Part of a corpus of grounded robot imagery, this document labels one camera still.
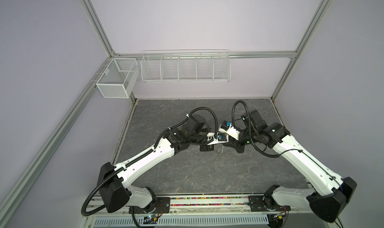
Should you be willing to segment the large toothed metal keyring disc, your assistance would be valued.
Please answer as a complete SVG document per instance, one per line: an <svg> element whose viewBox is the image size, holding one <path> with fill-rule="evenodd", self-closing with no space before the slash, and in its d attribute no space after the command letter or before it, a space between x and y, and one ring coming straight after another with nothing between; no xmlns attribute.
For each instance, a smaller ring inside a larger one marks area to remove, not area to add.
<svg viewBox="0 0 384 228"><path fill-rule="evenodd" d="M224 152L224 146L221 146L218 150L217 150L217 154L216 154L216 156L215 156L215 159L214 159L214 161L216 161L217 160L217 158Z"/></svg>

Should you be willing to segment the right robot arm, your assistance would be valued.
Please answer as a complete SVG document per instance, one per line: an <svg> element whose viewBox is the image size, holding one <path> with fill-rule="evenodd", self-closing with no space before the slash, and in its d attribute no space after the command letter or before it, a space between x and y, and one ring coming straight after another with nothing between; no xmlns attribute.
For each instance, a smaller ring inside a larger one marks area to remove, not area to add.
<svg viewBox="0 0 384 228"><path fill-rule="evenodd" d="M249 111L243 100L232 107L231 121L226 123L232 147L251 145L271 159L286 159L310 183L311 188L290 189L272 185L262 200L266 209L296 207L312 211L327 223L334 223L351 201L357 183L341 177L311 155L281 124L267 125L257 110Z"/></svg>

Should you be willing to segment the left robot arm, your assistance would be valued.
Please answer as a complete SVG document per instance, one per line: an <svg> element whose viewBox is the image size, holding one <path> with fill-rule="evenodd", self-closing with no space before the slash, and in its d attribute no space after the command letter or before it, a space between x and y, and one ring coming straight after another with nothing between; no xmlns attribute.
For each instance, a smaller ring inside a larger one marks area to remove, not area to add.
<svg viewBox="0 0 384 228"><path fill-rule="evenodd" d="M139 188L133 182L160 162L186 150L191 144L210 148L218 140L219 124L216 114L207 107L193 109L177 125L163 130L155 143L136 156L112 165L104 164L97 186L81 207L81 215L91 216L103 209L114 213L125 206L153 212L159 199L149 187Z"/></svg>

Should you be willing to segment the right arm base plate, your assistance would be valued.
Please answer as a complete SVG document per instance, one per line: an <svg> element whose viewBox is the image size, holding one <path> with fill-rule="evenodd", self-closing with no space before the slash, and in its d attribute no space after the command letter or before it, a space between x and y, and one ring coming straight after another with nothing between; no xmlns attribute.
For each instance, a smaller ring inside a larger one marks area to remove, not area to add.
<svg viewBox="0 0 384 228"><path fill-rule="evenodd" d="M288 212L291 210L290 206L278 205L272 197L265 197L263 195L248 196L248 206L252 212Z"/></svg>

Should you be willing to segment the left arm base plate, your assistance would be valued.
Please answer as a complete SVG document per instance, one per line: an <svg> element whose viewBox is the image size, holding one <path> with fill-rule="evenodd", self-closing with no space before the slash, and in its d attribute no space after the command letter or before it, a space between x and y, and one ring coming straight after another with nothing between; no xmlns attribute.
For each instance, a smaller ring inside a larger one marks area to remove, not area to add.
<svg viewBox="0 0 384 228"><path fill-rule="evenodd" d="M168 214L171 208L170 197L159 197L155 201L150 202L145 208L133 207L129 209L129 214Z"/></svg>

